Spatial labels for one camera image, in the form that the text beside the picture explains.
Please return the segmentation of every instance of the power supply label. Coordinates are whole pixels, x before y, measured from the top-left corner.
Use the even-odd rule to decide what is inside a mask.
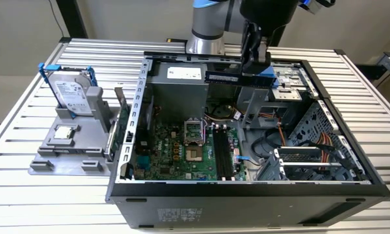
[[[158,220],[162,222],[198,222],[202,208],[157,209]]]
[[[91,111],[82,86],[67,81],[55,81],[54,84],[67,110],[77,115],[90,115]]]
[[[202,79],[198,67],[169,67],[167,79]]]

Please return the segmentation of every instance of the motherboard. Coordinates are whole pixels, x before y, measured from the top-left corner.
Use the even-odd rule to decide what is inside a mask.
[[[245,168],[235,154],[241,155],[235,129],[217,129],[203,126],[201,121],[185,125],[154,126],[150,155],[137,157],[135,179],[143,180],[223,180],[221,177],[225,163],[226,179],[245,180]],[[225,147],[217,153],[217,147]]]

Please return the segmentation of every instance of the ram slot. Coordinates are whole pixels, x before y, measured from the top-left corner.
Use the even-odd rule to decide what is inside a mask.
[[[225,178],[231,180],[231,158],[229,153],[229,144],[225,129],[213,130],[213,142],[214,142],[214,154],[215,154],[215,166],[217,166],[217,178]]]

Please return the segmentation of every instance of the robotic arm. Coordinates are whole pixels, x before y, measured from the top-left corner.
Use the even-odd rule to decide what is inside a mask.
[[[291,20],[295,7],[312,14],[335,0],[194,0],[193,36],[186,53],[223,54],[223,31],[242,33],[241,73],[259,74],[270,66],[274,31]]]

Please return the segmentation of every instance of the gray plastic stand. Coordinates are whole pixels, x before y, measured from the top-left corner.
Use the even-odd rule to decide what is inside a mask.
[[[27,170],[31,175],[109,176],[111,158],[105,147],[111,127],[102,88],[89,87],[86,100],[93,116],[71,118],[67,109],[55,108],[57,117]]]

